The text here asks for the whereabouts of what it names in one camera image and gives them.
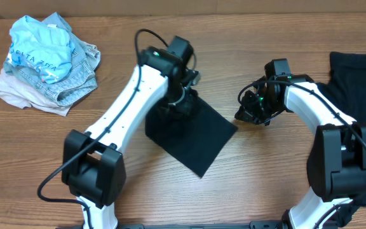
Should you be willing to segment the black t-shirt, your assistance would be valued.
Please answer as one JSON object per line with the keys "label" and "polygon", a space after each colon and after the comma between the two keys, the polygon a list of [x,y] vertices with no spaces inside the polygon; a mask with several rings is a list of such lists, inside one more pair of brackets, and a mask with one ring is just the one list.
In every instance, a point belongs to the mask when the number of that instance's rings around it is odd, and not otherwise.
{"label": "black t-shirt", "polygon": [[145,120],[146,136],[198,177],[205,175],[237,129],[193,89],[175,106],[157,102]]}

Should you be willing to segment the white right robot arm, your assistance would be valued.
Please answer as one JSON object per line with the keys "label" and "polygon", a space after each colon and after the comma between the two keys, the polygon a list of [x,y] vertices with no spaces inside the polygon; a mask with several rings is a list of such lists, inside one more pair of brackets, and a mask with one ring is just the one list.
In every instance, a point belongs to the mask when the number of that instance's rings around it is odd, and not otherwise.
{"label": "white right robot arm", "polygon": [[238,94],[235,118],[269,125],[286,111],[296,114],[315,139],[306,170],[309,190],[278,221],[254,221],[251,228],[340,228],[353,211],[366,207],[366,123],[331,103],[307,74],[293,74],[287,59],[264,66],[265,75]]}

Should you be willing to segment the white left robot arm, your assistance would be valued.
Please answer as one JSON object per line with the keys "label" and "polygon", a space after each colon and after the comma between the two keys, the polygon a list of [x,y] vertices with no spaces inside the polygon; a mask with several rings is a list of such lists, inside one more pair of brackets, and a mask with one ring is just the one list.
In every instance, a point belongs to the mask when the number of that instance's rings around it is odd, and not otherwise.
{"label": "white left robot arm", "polygon": [[126,181],[123,153],[150,111],[161,121],[194,113],[190,87],[199,77],[187,68],[190,42],[175,36],[165,48],[148,47],[126,87],[110,108],[84,132],[72,130],[64,142],[62,182],[83,210],[83,228],[117,228],[114,201]]}

